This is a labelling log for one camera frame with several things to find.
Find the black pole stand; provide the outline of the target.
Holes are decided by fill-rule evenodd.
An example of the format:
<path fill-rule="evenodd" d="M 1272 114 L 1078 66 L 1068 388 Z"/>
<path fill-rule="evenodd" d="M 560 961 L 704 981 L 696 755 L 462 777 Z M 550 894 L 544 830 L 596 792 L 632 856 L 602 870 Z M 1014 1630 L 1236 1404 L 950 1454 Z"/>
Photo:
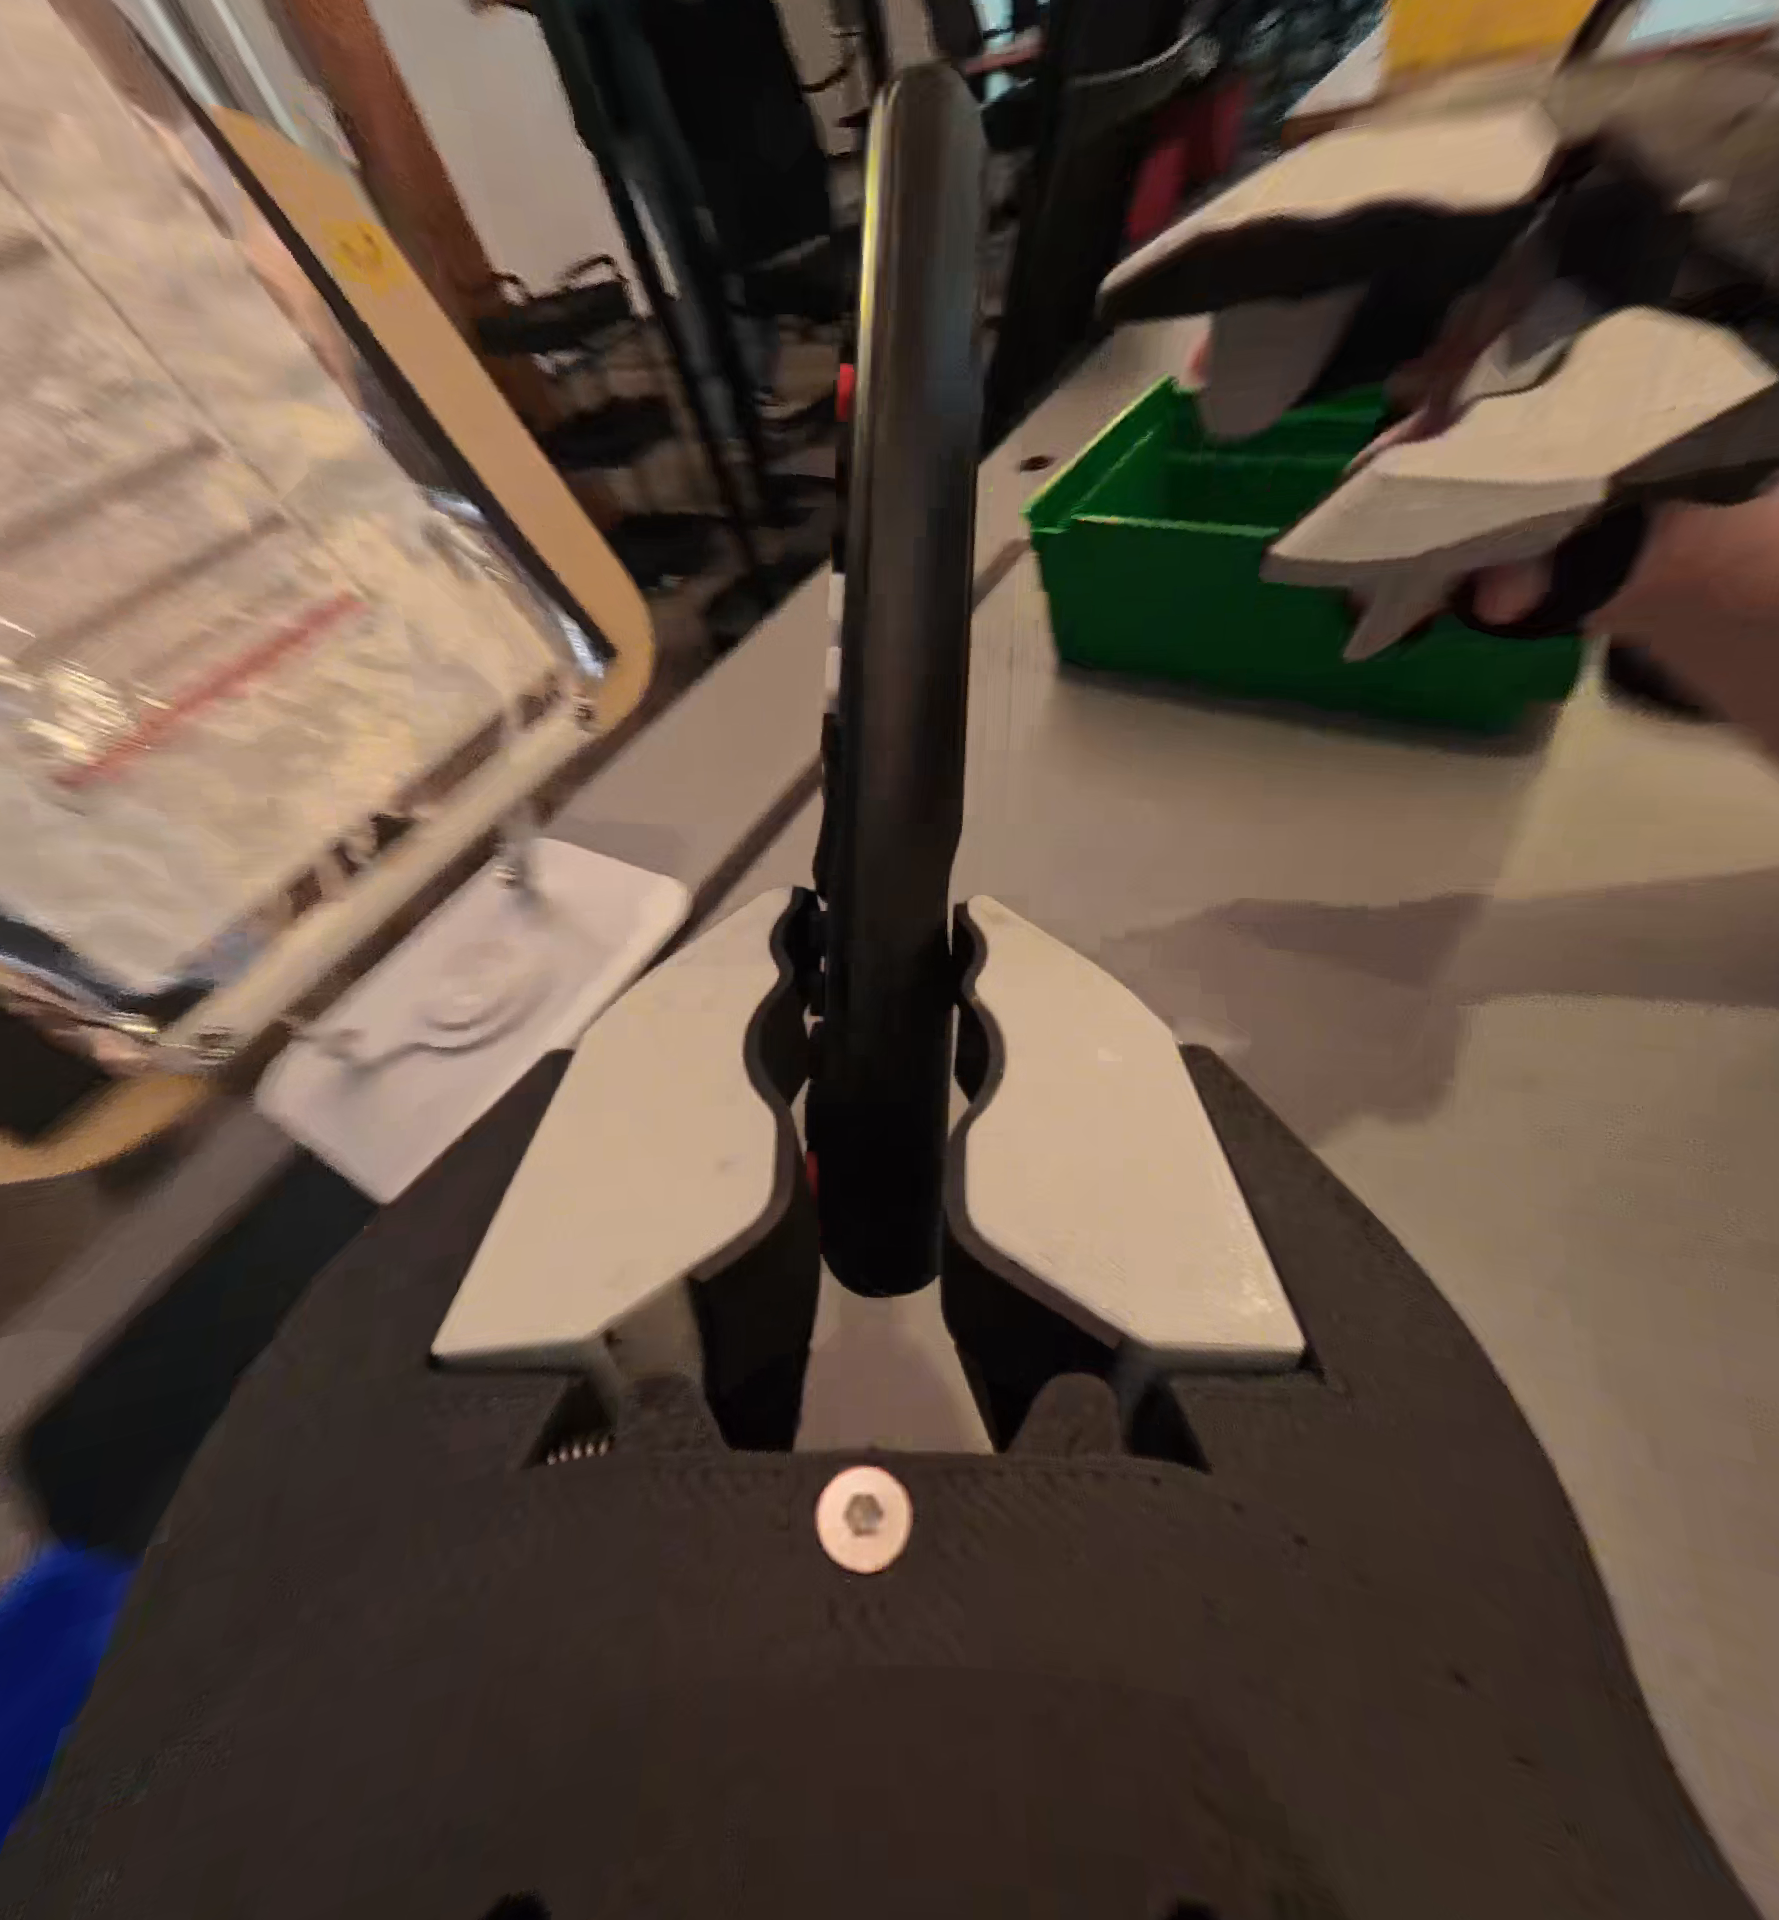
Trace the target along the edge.
<path fill-rule="evenodd" d="M 728 523 L 732 546 L 746 571 L 754 575 L 758 586 L 768 588 L 766 555 L 752 526 L 746 491 L 716 430 L 706 380 L 710 361 L 696 351 L 688 323 L 680 315 L 674 258 L 656 223 L 648 163 L 632 156 L 630 144 L 614 118 L 612 94 L 604 88 L 582 35 L 584 10 L 582 3 L 538 1 L 540 31 L 558 69 L 576 133 L 602 180 L 614 225 L 658 327 L 662 356 L 674 373 L 684 420 L 702 454 L 704 468 L 710 472 L 716 504 Z"/>

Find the black office chair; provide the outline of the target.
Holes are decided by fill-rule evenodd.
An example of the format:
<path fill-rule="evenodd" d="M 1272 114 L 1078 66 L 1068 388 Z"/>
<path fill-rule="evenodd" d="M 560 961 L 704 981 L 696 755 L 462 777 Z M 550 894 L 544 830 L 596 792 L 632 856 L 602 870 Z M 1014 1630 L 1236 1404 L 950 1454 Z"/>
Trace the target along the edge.
<path fill-rule="evenodd" d="M 1222 11 L 1216 1 L 1048 5 L 1036 144 L 984 380 L 984 452 L 1092 337 L 1142 158 L 1166 109 L 1214 81 Z"/>

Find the yellow plastic bin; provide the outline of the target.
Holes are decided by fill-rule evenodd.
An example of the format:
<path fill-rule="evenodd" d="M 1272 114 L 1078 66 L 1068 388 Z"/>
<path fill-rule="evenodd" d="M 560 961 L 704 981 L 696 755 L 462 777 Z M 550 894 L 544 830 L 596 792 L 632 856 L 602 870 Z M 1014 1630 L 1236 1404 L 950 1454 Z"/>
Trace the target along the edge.
<path fill-rule="evenodd" d="M 1591 1 L 1387 1 L 1382 78 L 1403 84 L 1459 67 L 1559 54 Z"/>

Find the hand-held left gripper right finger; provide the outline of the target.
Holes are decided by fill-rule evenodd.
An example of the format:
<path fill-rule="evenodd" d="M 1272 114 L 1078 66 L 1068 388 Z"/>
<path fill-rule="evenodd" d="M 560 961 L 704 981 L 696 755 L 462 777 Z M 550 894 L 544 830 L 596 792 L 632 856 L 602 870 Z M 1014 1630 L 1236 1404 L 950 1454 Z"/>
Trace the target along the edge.
<path fill-rule="evenodd" d="M 1166 1019 L 992 895 L 958 910 L 988 1068 L 950 1141 L 980 1266 L 1126 1373 L 1290 1373 L 1308 1339 Z"/>

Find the red plastic bin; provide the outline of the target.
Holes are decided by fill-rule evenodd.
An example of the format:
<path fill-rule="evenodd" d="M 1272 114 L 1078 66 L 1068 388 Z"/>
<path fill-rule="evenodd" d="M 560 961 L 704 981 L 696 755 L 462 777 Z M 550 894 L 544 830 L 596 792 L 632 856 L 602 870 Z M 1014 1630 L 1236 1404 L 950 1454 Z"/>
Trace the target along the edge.
<path fill-rule="evenodd" d="M 1234 169 L 1250 104 L 1250 76 L 1236 67 L 1158 111 L 1128 203 L 1124 243 L 1130 249 L 1166 227 L 1192 194 Z"/>

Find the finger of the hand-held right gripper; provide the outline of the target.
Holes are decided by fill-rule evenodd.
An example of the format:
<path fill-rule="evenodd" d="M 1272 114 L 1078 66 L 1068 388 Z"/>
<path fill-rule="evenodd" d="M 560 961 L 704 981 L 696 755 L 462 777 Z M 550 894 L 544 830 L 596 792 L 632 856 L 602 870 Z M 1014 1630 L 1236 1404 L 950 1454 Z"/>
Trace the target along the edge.
<path fill-rule="evenodd" d="M 1551 555 L 1615 484 L 1711 462 L 1703 444 L 1777 394 L 1779 370 L 1735 333 L 1617 310 L 1549 347 L 1535 378 L 1501 385 L 1485 370 L 1443 423 L 1368 449 L 1268 547 L 1262 580 L 1346 598 L 1344 656 L 1370 659 L 1479 571 Z"/>
<path fill-rule="evenodd" d="M 1525 227 L 1555 147 L 1533 104 L 1322 133 L 1126 256 L 1096 318 L 1206 321 L 1200 423 L 1254 439 L 1423 356 Z"/>

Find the person's right hand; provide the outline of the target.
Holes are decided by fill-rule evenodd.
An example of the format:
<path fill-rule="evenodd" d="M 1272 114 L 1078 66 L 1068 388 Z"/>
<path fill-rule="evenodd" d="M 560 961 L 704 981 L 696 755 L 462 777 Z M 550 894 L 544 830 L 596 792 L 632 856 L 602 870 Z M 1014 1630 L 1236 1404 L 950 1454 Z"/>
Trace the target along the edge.
<path fill-rule="evenodd" d="M 1635 647 L 1779 765 L 1779 477 L 1729 504 L 1663 499 L 1633 522 L 1615 589 L 1581 606 L 1549 558 L 1471 580 L 1477 621 L 1525 635 L 1547 614 Z"/>

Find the wooden post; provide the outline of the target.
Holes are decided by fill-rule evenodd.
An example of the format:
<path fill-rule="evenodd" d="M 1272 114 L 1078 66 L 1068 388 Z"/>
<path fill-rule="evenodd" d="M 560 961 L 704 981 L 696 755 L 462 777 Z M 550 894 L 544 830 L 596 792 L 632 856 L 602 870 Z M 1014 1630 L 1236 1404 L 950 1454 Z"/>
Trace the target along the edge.
<path fill-rule="evenodd" d="M 456 184 L 366 1 L 270 1 L 268 14 L 320 88 L 384 223 L 464 333 L 524 426 L 562 420 L 556 390 L 528 356 L 482 347 L 478 323 L 506 308 Z"/>

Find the black remote control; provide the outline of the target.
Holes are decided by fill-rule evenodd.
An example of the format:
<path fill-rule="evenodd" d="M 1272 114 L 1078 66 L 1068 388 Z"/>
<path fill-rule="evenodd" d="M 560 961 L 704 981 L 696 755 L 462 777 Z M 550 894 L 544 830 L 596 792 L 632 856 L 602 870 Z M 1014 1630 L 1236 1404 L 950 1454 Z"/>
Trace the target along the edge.
<path fill-rule="evenodd" d="M 880 94 L 834 574 L 806 1104 L 824 1259 L 864 1297 L 918 1291 L 942 1263 L 986 156 L 978 105 L 950 63 L 908 67 Z"/>

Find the blue plastic bin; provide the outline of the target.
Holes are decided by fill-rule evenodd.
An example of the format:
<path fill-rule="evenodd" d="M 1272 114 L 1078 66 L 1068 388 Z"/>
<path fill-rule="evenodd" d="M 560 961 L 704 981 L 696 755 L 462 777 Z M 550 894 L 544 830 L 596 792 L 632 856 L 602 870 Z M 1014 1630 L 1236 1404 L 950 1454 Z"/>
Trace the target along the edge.
<path fill-rule="evenodd" d="M 84 1708 L 134 1572 L 52 1543 L 0 1586 L 0 1850 Z"/>

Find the green plastic bin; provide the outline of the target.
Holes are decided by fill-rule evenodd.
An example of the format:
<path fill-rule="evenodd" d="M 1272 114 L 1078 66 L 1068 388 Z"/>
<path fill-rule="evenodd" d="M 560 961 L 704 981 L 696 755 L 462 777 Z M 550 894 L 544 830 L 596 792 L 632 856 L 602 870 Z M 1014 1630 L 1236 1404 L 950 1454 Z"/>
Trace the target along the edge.
<path fill-rule="evenodd" d="M 1026 517 L 1060 659 L 1216 700 L 1467 735 L 1517 732 L 1561 703 L 1579 635 L 1505 640 L 1453 615 L 1350 661 L 1336 592 L 1270 583 L 1268 546 L 1322 501 L 1386 423 L 1382 390 L 1344 390 L 1262 436 L 1214 444 L 1164 378 L 1046 484 Z"/>

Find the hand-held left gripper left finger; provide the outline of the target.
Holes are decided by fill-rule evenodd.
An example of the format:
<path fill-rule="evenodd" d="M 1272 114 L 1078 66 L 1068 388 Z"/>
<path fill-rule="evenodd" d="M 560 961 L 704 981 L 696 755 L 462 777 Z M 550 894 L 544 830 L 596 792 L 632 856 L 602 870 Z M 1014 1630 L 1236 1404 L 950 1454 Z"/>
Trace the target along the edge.
<path fill-rule="evenodd" d="M 788 1006 L 800 903 L 760 894 L 588 1026 L 434 1334 L 438 1365 L 702 1367 L 690 1284 L 782 1219 L 792 1112 L 756 1044 Z"/>

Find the acrylic sign stand wooden board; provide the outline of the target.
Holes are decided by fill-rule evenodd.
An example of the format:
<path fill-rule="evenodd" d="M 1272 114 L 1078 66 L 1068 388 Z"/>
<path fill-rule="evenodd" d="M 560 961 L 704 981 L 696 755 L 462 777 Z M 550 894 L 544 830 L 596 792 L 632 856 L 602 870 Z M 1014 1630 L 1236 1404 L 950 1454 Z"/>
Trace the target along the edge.
<path fill-rule="evenodd" d="M 542 830 L 646 598 L 422 278 L 338 284 L 364 218 L 120 8 L 0 3 L 0 1190 L 236 1080 L 390 1197 L 686 914 Z"/>

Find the black utility cart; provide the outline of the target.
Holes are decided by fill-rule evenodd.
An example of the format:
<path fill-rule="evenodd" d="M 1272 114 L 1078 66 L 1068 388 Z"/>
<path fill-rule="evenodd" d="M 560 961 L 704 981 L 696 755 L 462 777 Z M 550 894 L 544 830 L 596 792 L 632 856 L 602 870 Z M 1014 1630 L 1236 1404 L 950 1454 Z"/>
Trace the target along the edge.
<path fill-rule="evenodd" d="M 492 274 L 476 323 L 498 368 L 538 371 L 556 413 L 534 436 L 576 489 L 608 501 L 608 540 L 652 598 L 690 581 L 766 583 L 748 517 L 716 473 L 662 323 L 608 251 L 534 288 Z"/>

